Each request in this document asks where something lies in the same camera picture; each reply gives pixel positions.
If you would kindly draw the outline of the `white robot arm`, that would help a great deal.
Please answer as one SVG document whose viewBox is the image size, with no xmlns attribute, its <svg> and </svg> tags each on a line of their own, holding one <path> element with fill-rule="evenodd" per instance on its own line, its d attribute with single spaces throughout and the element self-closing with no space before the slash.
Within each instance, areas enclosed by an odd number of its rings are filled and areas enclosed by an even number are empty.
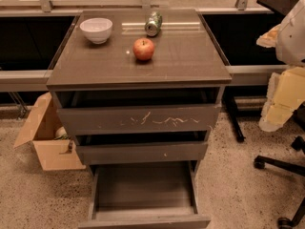
<svg viewBox="0 0 305 229">
<path fill-rule="evenodd" d="M 305 0 L 299 0 L 276 31 L 266 35 L 275 39 L 276 58 L 289 66 L 283 73 L 272 73 L 258 123 L 262 131 L 275 132 L 305 102 Z"/>
</svg>

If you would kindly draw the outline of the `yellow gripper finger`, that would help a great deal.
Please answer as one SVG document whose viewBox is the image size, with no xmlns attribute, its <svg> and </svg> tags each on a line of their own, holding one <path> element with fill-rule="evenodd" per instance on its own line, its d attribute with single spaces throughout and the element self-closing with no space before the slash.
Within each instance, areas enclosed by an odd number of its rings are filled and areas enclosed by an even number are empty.
<svg viewBox="0 0 305 229">
<path fill-rule="evenodd" d="M 274 48 L 276 46 L 279 28 L 280 25 L 276 25 L 260 35 L 256 40 L 256 44 L 263 48 Z"/>
<path fill-rule="evenodd" d="M 282 128 L 293 112 L 305 102 L 305 69 L 293 67 L 283 73 L 272 73 L 267 100 L 258 122 L 264 132 Z"/>
</svg>

